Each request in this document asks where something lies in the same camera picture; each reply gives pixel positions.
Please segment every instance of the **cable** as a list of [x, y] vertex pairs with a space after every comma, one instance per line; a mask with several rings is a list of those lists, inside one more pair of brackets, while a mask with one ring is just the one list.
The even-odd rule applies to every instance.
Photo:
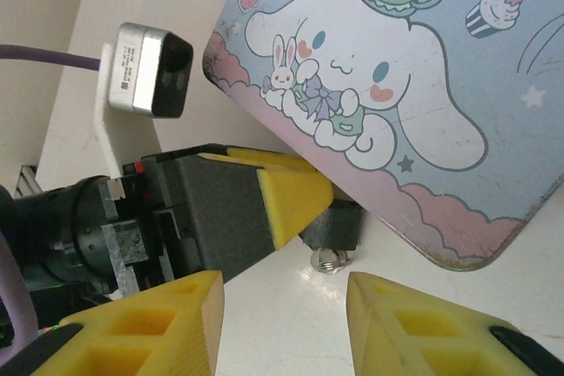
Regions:
[[0, 298], [14, 329], [11, 346], [0, 350], [0, 366], [2, 366], [31, 343], [39, 333], [32, 298], [2, 232], [0, 232]]
[[42, 48], [14, 46], [11, 44], [0, 44], [0, 59], [53, 63], [85, 70], [98, 70], [100, 68], [100, 59], [94, 59], [93, 57], [71, 55], [70, 53], [54, 52]]

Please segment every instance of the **yellow foam pad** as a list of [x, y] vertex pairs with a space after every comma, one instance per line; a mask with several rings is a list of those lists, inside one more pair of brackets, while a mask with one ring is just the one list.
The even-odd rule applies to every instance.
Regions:
[[243, 149], [241, 147], [229, 147], [227, 154], [233, 158], [253, 160], [256, 163], [267, 165], [283, 166], [293, 169], [303, 169], [315, 171], [313, 165], [299, 156], [276, 153], [273, 151], [260, 151], [253, 149]]
[[303, 231], [333, 202], [333, 187], [321, 173], [260, 169], [258, 180], [276, 249]]
[[489, 333], [506, 321], [378, 276], [351, 273], [346, 314], [357, 376], [534, 374]]
[[278, 168], [278, 169], [284, 168], [282, 165], [264, 163], [263, 161], [252, 159], [252, 158], [239, 158], [239, 157], [224, 156], [222, 154], [213, 154], [213, 153], [199, 153], [198, 156], [202, 159], [216, 160], [218, 162], [235, 163], [236, 165], [268, 167], [268, 168]]
[[73, 314], [84, 327], [34, 376], [211, 375], [223, 322], [221, 273], [204, 271]]

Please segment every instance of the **star illustration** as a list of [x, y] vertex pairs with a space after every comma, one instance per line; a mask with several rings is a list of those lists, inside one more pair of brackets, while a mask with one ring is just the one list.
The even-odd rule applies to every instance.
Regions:
[[400, 166], [402, 168], [402, 173], [404, 172], [411, 172], [412, 171], [412, 165], [413, 165], [414, 160], [411, 160], [407, 157], [407, 155], [404, 155], [404, 159], [401, 162], [397, 162], [397, 165]]
[[542, 107], [543, 96], [546, 94], [545, 90], [537, 90], [534, 85], [531, 86], [529, 92], [521, 96], [521, 100], [527, 103], [527, 107]]
[[235, 22], [231, 26], [231, 31], [233, 31], [233, 34], [238, 34], [241, 31], [241, 24], [239, 23], [239, 21]]

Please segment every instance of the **cartoon ear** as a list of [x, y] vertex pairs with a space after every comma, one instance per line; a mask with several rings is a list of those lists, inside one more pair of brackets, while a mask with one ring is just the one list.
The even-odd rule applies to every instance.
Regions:
[[290, 37], [288, 41], [288, 49], [286, 51], [286, 66], [290, 68], [292, 66], [293, 60], [296, 57], [296, 39]]
[[397, 105], [405, 136], [431, 165], [453, 171], [473, 168], [486, 156], [487, 141], [451, 98], [442, 44], [422, 26], [413, 26], [411, 37], [421, 53], [409, 65], [411, 81]]
[[272, 56], [272, 43], [279, 34], [289, 40], [298, 32], [309, 13], [315, 13], [320, 0], [293, 0], [273, 13], [256, 12], [245, 28], [250, 50], [258, 56]]
[[282, 58], [284, 57], [284, 40], [282, 36], [277, 34], [274, 37], [274, 42], [272, 45], [272, 64], [274, 69], [277, 70], [282, 66]]

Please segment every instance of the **cupcake illustration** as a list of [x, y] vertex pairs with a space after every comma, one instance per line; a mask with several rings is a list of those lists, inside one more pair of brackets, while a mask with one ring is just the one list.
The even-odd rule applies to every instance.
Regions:
[[481, 0], [466, 15], [466, 29], [477, 39], [513, 27], [523, 0]]

